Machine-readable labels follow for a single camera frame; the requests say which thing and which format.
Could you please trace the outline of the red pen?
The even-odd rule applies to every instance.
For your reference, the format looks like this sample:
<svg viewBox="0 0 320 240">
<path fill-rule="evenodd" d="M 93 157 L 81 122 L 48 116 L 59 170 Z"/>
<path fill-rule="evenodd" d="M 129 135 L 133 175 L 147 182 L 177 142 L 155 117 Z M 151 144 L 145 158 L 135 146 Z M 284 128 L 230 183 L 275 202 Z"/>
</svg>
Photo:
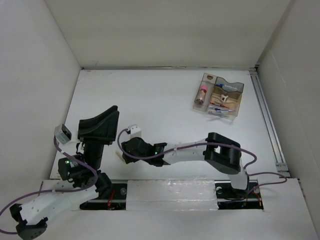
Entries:
<svg viewBox="0 0 320 240">
<path fill-rule="evenodd" d="M 222 104 L 220 102 L 211 102 L 209 105 L 210 106 L 214 106 L 215 108 L 227 108 L 227 109 L 229 109 L 229 107 L 227 105 Z"/>
</svg>

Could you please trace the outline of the pink capped pencil tube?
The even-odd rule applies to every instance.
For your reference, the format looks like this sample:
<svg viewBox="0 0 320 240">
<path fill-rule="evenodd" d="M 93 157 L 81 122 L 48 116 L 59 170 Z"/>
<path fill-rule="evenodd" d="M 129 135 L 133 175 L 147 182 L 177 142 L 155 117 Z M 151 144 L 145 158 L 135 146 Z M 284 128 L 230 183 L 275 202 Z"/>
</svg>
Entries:
<svg viewBox="0 0 320 240">
<path fill-rule="evenodd" d="M 205 102 L 208 87 L 206 85 L 201 85 L 197 92 L 194 102 L 198 105 L 202 105 Z"/>
</svg>

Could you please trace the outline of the blue white ballpoint pen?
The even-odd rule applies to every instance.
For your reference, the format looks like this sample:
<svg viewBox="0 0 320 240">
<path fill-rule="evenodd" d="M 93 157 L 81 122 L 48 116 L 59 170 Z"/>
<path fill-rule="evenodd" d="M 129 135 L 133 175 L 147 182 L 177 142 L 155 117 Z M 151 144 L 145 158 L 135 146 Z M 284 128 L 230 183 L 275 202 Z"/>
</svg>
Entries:
<svg viewBox="0 0 320 240">
<path fill-rule="evenodd" d="M 209 107 L 209 110 L 216 111 L 216 112 L 235 112 L 234 109 L 219 108 L 219 107 Z"/>
</svg>

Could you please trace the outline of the dark blue pen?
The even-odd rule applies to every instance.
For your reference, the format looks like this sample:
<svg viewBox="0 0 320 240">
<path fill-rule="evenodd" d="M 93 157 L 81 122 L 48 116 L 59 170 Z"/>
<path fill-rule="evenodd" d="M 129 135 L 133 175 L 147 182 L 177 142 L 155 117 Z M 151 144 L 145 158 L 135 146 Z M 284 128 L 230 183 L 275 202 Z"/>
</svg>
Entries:
<svg viewBox="0 0 320 240">
<path fill-rule="evenodd" d="M 230 114 L 230 113 L 233 113 L 233 111 L 230 111 L 230 110 L 210 110 L 209 113 Z"/>
</svg>

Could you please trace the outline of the orange yellow highlighter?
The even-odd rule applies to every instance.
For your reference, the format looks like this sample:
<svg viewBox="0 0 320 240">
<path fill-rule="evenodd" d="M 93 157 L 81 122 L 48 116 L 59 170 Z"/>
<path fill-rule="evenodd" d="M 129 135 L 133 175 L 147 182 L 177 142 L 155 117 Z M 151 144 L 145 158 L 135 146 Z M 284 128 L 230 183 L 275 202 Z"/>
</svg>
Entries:
<svg viewBox="0 0 320 240">
<path fill-rule="evenodd" d="M 230 118 L 230 117 L 232 117 L 232 115 L 227 114 L 227 113 L 223 113 L 223 112 L 209 112 L 209 114 L 213 115 L 213 116 L 220 117 L 220 118 Z"/>
</svg>

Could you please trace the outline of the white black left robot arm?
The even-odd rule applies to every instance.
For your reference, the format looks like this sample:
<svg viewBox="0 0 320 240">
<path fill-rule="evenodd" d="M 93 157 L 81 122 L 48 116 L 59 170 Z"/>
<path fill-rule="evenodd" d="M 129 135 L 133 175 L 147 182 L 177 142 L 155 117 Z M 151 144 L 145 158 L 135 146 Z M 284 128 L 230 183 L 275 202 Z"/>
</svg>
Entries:
<svg viewBox="0 0 320 240">
<path fill-rule="evenodd" d="M 95 117 L 80 120 L 76 132 L 64 124 L 55 128 L 53 143 L 63 155 L 58 161 L 60 181 L 52 189 L 36 192 L 37 197 L 27 203 L 14 200 L 9 205 L 21 239 L 34 240 L 59 214 L 111 194 L 112 182 L 100 167 L 104 147 L 116 140 L 119 114 L 114 105 Z"/>
</svg>

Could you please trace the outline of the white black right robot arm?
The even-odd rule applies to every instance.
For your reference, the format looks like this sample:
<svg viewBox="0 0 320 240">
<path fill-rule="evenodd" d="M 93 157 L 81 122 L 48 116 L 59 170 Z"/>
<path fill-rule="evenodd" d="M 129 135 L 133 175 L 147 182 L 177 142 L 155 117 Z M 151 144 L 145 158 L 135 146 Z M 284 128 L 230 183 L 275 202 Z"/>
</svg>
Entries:
<svg viewBox="0 0 320 240">
<path fill-rule="evenodd" d="M 117 144 L 126 164 L 144 161 L 151 166 L 163 167 L 182 162 L 206 162 L 229 177 L 234 199 L 242 199 L 249 192 L 241 145 L 218 133 L 211 132 L 203 140 L 185 144 L 163 142 L 152 145 L 137 136 L 123 142 L 118 137 Z"/>
</svg>

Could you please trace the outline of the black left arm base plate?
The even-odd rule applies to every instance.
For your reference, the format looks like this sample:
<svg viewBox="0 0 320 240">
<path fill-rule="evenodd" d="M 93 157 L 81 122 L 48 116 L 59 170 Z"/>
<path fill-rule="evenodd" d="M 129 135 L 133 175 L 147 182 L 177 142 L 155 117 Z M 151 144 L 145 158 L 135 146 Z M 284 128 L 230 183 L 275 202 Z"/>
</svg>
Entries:
<svg viewBox="0 0 320 240">
<path fill-rule="evenodd" d="M 79 206 L 79 209 L 84 211 L 126 210 L 128 182 L 118 181 L 112 184 L 112 190 L 107 196 L 99 196 L 84 202 Z"/>
</svg>

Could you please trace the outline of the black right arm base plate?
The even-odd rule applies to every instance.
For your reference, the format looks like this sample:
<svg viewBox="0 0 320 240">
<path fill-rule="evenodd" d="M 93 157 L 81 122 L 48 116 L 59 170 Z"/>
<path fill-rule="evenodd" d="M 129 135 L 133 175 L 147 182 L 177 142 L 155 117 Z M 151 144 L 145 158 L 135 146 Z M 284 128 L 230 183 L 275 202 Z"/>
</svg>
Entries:
<svg viewBox="0 0 320 240">
<path fill-rule="evenodd" d="M 218 210 L 263 210 L 261 194 L 232 188 L 229 182 L 215 185 Z"/>
</svg>

